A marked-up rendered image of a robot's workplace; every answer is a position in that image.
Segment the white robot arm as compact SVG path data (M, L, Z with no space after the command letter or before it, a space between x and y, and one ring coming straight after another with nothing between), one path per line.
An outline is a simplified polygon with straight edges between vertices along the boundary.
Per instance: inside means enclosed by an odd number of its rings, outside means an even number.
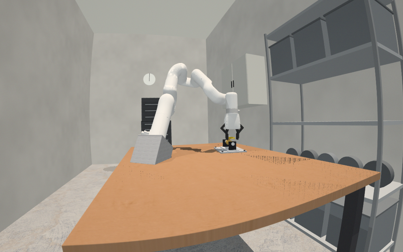
M237 93L218 92L212 81L200 70L193 70L191 78L187 78L187 68L183 63L172 66L168 72L160 97L155 118L150 131L141 131L141 135L163 135L166 138L171 116L175 112L177 102L177 84L198 88L201 87L206 96L215 104L226 105L226 113L238 113Z

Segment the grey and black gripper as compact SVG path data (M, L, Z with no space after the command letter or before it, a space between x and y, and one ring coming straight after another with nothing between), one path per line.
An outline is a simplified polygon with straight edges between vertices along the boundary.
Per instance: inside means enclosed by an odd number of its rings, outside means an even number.
M244 127L240 124L240 117L238 113L226 113L224 117L224 124L220 129L225 133L225 138L228 140L229 130L236 129L236 139L239 139L239 134L243 128Z

